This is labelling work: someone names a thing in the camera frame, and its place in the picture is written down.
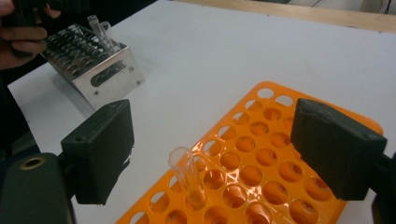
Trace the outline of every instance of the person's hand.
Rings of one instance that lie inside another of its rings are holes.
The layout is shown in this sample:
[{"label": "person's hand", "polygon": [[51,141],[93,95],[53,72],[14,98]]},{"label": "person's hand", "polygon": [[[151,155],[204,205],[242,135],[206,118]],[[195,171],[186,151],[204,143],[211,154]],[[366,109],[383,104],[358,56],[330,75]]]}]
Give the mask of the person's hand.
[{"label": "person's hand", "polygon": [[[15,9],[12,0],[0,0],[0,17],[6,16]],[[61,12],[45,8],[52,18],[59,17]],[[17,67],[31,61],[38,53],[46,49],[42,42],[47,32],[42,27],[1,27],[0,21],[0,70]],[[27,57],[17,57],[12,49],[32,53]]]}]

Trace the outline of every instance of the test tube rack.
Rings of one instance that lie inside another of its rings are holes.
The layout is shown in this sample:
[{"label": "test tube rack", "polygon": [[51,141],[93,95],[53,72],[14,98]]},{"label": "test tube rack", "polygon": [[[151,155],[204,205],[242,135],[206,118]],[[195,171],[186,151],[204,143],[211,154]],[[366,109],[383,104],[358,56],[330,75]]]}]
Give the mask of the test tube rack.
[{"label": "test tube rack", "polygon": [[[298,98],[325,103],[259,83],[191,149],[203,208],[192,209],[169,170],[117,223],[336,223],[347,202],[334,197],[290,142]],[[330,106],[382,134],[373,120]]]},{"label": "test tube rack", "polygon": [[43,57],[95,108],[121,100],[145,79],[129,46],[108,53],[98,37],[77,24],[51,35]]}]

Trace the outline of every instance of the metal test tube rack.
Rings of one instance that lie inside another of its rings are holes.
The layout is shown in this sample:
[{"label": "metal test tube rack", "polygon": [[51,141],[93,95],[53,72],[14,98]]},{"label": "metal test tube rack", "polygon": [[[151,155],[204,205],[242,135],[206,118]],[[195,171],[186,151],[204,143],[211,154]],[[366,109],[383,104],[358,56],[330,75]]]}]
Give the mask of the metal test tube rack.
[{"label": "metal test tube rack", "polygon": [[129,46],[109,54],[98,37],[79,25],[71,25],[48,37],[44,58],[87,101],[98,109],[117,101],[145,81]]}]

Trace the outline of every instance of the white table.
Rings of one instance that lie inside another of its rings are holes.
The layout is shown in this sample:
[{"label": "white table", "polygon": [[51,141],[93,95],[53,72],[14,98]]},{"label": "white table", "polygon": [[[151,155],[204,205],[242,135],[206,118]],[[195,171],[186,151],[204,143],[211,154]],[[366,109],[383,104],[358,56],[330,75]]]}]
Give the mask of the white table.
[{"label": "white table", "polygon": [[[257,83],[271,80],[376,120],[396,149],[396,35],[257,13],[159,1],[114,27],[146,82],[131,101],[135,145],[106,206],[73,200],[79,223],[113,223]],[[42,151],[92,108],[44,64],[9,85]],[[339,223],[372,223],[370,191]]]}]

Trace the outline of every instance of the clear test tube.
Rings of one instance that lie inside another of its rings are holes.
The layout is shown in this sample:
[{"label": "clear test tube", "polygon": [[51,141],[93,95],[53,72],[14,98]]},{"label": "clear test tube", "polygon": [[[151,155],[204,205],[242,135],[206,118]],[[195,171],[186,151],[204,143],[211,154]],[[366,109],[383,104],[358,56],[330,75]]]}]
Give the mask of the clear test tube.
[{"label": "clear test tube", "polygon": [[168,163],[189,204],[195,210],[203,208],[206,204],[206,196],[192,152],[186,147],[177,147],[169,154]]}]

